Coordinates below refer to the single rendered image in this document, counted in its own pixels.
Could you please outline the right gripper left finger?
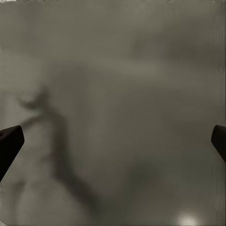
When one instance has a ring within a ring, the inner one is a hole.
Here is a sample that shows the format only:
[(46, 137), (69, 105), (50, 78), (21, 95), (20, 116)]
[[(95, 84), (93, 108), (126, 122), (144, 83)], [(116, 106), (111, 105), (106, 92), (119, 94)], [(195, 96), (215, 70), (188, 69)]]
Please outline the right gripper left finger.
[(20, 125), (0, 130), (0, 182), (24, 144)]

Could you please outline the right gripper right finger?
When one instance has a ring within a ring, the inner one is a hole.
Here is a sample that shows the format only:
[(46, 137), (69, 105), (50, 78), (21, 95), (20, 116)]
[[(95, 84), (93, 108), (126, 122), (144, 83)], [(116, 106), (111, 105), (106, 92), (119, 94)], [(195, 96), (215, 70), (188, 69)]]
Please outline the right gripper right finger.
[(226, 127), (216, 125), (212, 132), (211, 142), (226, 163)]

